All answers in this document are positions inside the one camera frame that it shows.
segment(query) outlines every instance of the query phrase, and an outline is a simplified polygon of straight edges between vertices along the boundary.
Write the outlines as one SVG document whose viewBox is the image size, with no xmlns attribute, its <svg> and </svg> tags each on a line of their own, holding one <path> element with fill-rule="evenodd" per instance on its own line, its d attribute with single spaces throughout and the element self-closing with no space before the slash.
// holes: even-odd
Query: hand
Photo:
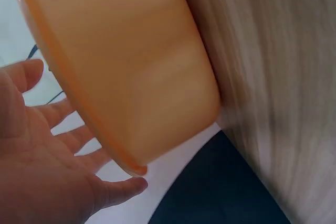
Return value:
<svg viewBox="0 0 336 224">
<path fill-rule="evenodd" d="M 22 93 L 40 80 L 43 62 L 0 68 L 0 223 L 83 223 L 104 207 L 143 192 L 147 182 L 104 182 L 94 173 L 110 160 L 103 149 L 74 156 L 93 135 L 86 126 L 53 136 L 73 112 L 67 100 L 27 107 Z"/>
</svg>

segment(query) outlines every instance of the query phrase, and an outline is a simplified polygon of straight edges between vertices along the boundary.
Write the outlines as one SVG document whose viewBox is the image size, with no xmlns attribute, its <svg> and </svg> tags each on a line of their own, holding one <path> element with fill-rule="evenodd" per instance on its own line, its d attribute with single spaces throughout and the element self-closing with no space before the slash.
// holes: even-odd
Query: wooden surface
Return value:
<svg viewBox="0 0 336 224">
<path fill-rule="evenodd" d="M 335 223 L 336 0 L 188 3 L 226 134 L 292 223 Z"/>
</svg>

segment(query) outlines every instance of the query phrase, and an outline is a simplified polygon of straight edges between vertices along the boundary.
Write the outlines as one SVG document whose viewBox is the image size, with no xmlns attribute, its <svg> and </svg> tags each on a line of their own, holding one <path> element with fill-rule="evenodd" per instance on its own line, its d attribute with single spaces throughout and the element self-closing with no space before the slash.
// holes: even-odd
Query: orange rim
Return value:
<svg viewBox="0 0 336 224">
<path fill-rule="evenodd" d="M 81 89 L 76 77 L 72 74 L 72 71 L 67 64 L 66 54 L 63 51 L 61 44 L 56 38 L 55 34 L 48 26 L 47 19 L 38 4 L 38 1 L 25 0 L 25 2 L 31 17 L 35 22 L 37 30 L 41 35 L 41 38 L 43 38 L 48 51 L 53 56 L 55 64 L 59 69 L 62 69 L 62 74 L 58 74 L 58 77 L 61 77 L 60 82 L 62 84 L 62 88 L 70 96 L 70 99 L 73 97 L 74 101 L 76 101 L 76 105 L 79 108 L 83 108 L 79 111 L 80 115 L 86 119 L 86 123 L 89 126 L 95 129 L 96 135 L 100 140 L 102 140 L 102 145 L 107 149 L 107 151 L 109 151 L 110 154 L 112 154 L 115 162 L 118 163 L 120 167 L 122 167 L 132 176 L 145 175 L 147 172 L 147 167 L 138 165 L 134 158 L 129 155 L 117 141 L 115 141 L 109 130 L 104 126 L 104 124 L 101 123 L 101 120 L 94 112 L 89 102 L 84 99 L 85 92 Z"/>
</svg>

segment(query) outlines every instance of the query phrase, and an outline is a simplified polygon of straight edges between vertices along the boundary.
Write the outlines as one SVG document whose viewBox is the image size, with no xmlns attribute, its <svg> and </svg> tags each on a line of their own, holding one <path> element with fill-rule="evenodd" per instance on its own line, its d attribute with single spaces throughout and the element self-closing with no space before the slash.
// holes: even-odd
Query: white floor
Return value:
<svg viewBox="0 0 336 224">
<path fill-rule="evenodd" d="M 16 0 L 0 0 L 0 66 L 19 60 L 25 60 L 35 44 Z M 42 58 L 40 53 L 34 57 Z M 41 82 L 36 88 L 25 94 L 27 105 L 44 104 L 54 97 L 61 87 L 54 76 L 45 68 Z M 83 124 L 77 113 L 53 129 L 54 134 L 71 130 Z M 193 137 L 180 147 L 165 154 L 149 165 L 146 179 L 149 182 L 148 189 L 141 195 L 120 206 L 102 210 L 92 216 L 88 224 L 146 224 L 160 200 L 174 182 L 175 178 L 191 160 L 195 153 L 217 132 L 219 127 L 213 124 L 211 127 Z M 100 147 L 98 141 L 90 141 L 81 154 L 92 152 Z M 110 162 L 97 175 L 108 181 L 127 179 L 129 176 L 118 167 L 115 162 Z"/>
</svg>

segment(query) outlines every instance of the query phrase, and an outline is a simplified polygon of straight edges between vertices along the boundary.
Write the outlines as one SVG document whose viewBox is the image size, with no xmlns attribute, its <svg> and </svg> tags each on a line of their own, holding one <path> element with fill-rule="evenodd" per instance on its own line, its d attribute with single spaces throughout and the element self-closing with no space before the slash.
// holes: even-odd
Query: black cable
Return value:
<svg viewBox="0 0 336 224">
<path fill-rule="evenodd" d="M 28 55 L 28 58 L 27 60 L 29 60 L 31 57 L 34 56 L 34 54 L 36 53 L 36 51 L 38 50 L 38 47 L 37 45 L 35 44 L 33 46 L 33 48 L 31 49 L 29 55 Z M 56 96 L 54 96 L 49 102 L 47 102 L 47 104 L 51 103 L 54 99 L 58 98 L 64 91 L 62 90 L 61 92 L 59 92 Z"/>
<path fill-rule="evenodd" d="M 62 90 L 61 92 L 59 92 L 57 95 L 55 95 L 49 102 L 47 102 L 47 104 L 51 103 L 54 99 L 58 98 L 64 91 Z"/>
<path fill-rule="evenodd" d="M 34 54 L 36 53 L 36 51 L 38 50 L 37 45 L 35 44 L 32 48 L 32 50 L 30 51 L 27 60 L 29 60 L 32 56 L 34 56 Z"/>
</svg>

